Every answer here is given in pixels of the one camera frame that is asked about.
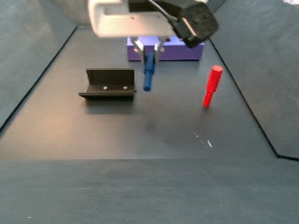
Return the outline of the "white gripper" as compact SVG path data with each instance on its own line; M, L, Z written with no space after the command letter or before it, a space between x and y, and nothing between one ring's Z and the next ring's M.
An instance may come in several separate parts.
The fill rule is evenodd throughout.
M88 17L92 30L100 38L131 38L140 61L146 62L144 44L140 36L158 36L154 45L155 63L164 51L164 37L174 36L174 29L163 14L128 11L128 0L88 0Z

